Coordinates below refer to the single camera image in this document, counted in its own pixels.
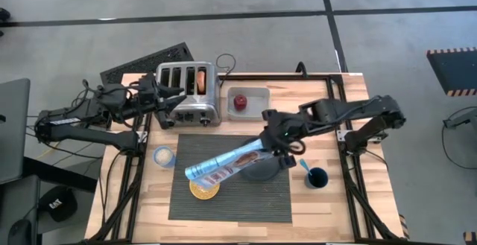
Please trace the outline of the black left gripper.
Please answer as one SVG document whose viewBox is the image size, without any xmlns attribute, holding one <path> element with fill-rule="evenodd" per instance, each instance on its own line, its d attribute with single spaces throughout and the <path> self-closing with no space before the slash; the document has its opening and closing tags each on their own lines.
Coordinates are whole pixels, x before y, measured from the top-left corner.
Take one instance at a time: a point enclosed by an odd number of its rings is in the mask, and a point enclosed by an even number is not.
<svg viewBox="0 0 477 245">
<path fill-rule="evenodd" d="M 139 79 L 139 90 L 136 94 L 136 108 L 139 111 L 165 111 L 170 113 L 181 104 L 185 95 L 179 95 L 184 89 L 164 86 L 156 81 L 153 73 L 147 73 Z M 175 96 L 161 101 L 165 96 Z"/>
</svg>

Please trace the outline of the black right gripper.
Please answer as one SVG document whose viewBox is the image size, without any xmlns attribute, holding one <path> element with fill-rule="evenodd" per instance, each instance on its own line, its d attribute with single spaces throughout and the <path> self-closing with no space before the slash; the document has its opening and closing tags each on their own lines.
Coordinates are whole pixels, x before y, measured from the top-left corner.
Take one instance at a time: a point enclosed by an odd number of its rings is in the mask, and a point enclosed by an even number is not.
<svg viewBox="0 0 477 245">
<path fill-rule="evenodd" d="M 306 145 L 302 141 L 307 137 L 307 116 L 302 112 L 278 112 L 267 109 L 262 112 L 262 118 L 267 124 L 259 134 L 265 150 L 282 152 L 305 152 Z"/>
</svg>

